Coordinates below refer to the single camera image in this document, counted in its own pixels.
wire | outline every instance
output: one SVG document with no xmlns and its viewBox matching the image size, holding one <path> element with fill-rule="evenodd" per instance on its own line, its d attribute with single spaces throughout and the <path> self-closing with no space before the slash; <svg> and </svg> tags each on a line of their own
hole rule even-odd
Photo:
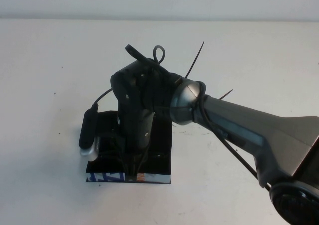
<svg viewBox="0 0 319 225">
<path fill-rule="evenodd" d="M 109 89 L 109 90 L 107 90 L 107 91 L 105 91 L 99 98 L 97 98 L 96 100 L 95 100 L 95 104 L 97 104 L 105 95 L 107 95 L 108 93 L 110 93 L 112 91 L 112 89 Z"/>
<path fill-rule="evenodd" d="M 217 126 L 216 124 L 214 124 L 212 121 L 209 120 L 208 116 L 207 116 L 207 112 L 204 108 L 204 101 L 205 98 L 207 98 L 207 95 L 205 95 L 205 91 L 206 91 L 206 85 L 203 82 L 198 82 L 201 85 L 201 92 L 200 92 L 200 98 L 199 98 L 199 110 L 200 113 L 204 119 L 204 122 L 206 123 L 206 125 L 208 126 L 208 128 L 215 134 L 215 136 L 221 141 L 221 143 L 223 145 L 225 145 L 225 147 L 245 166 L 245 168 L 256 178 L 257 177 L 257 172 L 246 162 L 246 160 L 243 159 L 243 157 L 241 157 L 239 155 L 239 153 L 236 152 L 235 149 L 233 149 L 233 147 L 224 139 L 224 137 L 217 131 Z"/>
<path fill-rule="evenodd" d="M 156 51 L 157 51 L 157 49 L 160 49 L 160 50 L 163 52 L 163 56 L 162 56 L 162 58 L 160 59 L 160 61 L 158 61 L 158 59 L 157 59 L 157 57 L 156 57 Z M 164 49 L 162 46 L 157 45 L 157 46 L 154 47 L 154 49 L 153 49 L 153 59 L 154 59 L 154 61 L 155 61 L 156 63 L 161 64 L 161 63 L 164 61 L 165 56 L 166 56 L 166 52 L 165 52 L 165 49 Z"/>
<path fill-rule="evenodd" d="M 231 91 L 233 91 L 233 89 L 230 90 L 229 92 L 227 92 L 226 94 L 224 94 L 223 96 L 221 96 L 221 97 L 219 98 L 219 100 L 222 100 L 223 98 L 225 98 L 227 95 L 230 94 Z"/>
<path fill-rule="evenodd" d="M 187 77 L 189 76 L 191 70 L 193 69 L 193 67 L 194 67 L 194 65 L 195 65 L 195 63 L 196 63 L 196 61 L 197 61 L 197 58 L 198 58 L 198 56 L 199 56 L 199 54 L 200 54 L 200 52 L 201 52 L 201 49 L 202 49 L 203 46 L 204 46 L 204 43 L 205 43 L 205 41 L 203 42 L 203 44 L 201 44 L 201 47 L 200 47 L 200 49 L 199 49 L 199 52 L 197 53 L 197 56 L 195 57 L 195 60 L 194 60 L 193 64 L 191 65 L 191 67 L 190 67 L 190 69 L 189 69 L 187 75 L 185 76 L 185 78 L 187 78 Z"/>
<path fill-rule="evenodd" d="M 170 73 L 163 67 L 160 66 L 160 63 L 156 62 L 156 61 L 152 61 L 151 59 L 147 59 L 146 57 L 144 57 L 141 53 L 139 53 L 136 49 L 134 49 L 131 45 L 127 45 L 125 47 L 125 50 L 136 60 L 143 62 L 145 64 L 147 64 L 148 66 L 152 67 L 153 69 L 157 70 L 158 72 L 160 72 L 162 75 L 164 75 L 165 77 L 170 77 Z"/>
</svg>

white backdrop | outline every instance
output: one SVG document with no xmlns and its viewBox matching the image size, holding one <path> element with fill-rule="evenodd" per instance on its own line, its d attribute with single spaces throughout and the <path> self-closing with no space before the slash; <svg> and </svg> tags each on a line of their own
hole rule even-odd
<svg viewBox="0 0 319 225">
<path fill-rule="evenodd" d="M 0 17 L 319 21 L 319 0 L 0 0 Z"/>
</svg>

black cylinder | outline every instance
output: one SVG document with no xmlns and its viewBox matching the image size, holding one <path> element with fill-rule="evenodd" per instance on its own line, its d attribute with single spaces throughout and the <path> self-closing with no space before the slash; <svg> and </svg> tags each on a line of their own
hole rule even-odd
<svg viewBox="0 0 319 225">
<path fill-rule="evenodd" d="M 118 116 L 121 134 L 126 137 L 126 152 L 144 150 L 150 142 L 153 112 L 119 103 Z"/>
</svg>

black mount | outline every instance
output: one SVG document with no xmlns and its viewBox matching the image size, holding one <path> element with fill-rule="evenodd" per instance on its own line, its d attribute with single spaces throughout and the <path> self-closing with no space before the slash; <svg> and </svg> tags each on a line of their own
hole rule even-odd
<svg viewBox="0 0 319 225">
<path fill-rule="evenodd" d="M 98 113 L 95 137 L 100 140 L 99 156 L 88 162 L 88 182 L 170 183 L 171 122 L 153 118 L 150 143 L 143 153 L 125 152 L 126 138 L 119 134 L 117 111 Z"/>
</svg>

